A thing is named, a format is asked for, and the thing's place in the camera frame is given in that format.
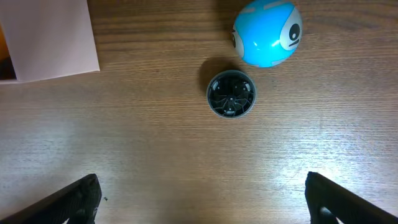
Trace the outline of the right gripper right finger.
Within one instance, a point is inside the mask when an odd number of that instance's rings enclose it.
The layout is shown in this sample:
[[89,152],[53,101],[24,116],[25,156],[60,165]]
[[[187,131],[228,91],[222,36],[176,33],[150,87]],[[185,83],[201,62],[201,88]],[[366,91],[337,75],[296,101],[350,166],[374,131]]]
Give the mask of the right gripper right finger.
[[397,223],[397,217],[316,172],[305,181],[310,223]]

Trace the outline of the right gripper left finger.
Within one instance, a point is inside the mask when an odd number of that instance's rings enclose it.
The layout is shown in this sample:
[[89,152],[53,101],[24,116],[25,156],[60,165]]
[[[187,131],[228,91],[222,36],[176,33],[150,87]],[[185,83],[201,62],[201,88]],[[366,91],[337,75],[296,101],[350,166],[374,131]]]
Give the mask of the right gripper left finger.
[[1,224],[95,224],[102,198],[96,174],[88,174],[39,202],[1,220]]

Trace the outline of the small black round toy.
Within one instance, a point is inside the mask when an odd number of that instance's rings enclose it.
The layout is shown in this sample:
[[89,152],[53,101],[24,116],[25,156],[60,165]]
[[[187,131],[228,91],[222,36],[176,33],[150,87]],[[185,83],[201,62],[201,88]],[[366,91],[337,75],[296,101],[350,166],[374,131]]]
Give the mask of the small black round toy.
[[248,114],[256,102],[253,80],[239,70],[225,70],[215,75],[206,89],[211,110],[222,118],[238,119]]

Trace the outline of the blue ball with eyes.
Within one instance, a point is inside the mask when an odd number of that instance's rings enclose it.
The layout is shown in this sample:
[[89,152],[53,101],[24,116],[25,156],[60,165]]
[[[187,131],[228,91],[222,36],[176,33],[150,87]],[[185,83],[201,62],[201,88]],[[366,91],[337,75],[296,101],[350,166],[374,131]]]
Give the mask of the blue ball with eyes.
[[239,12],[231,34],[243,61],[257,67],[275,67],[299,46],[303,21],[291,1],[257,0]]

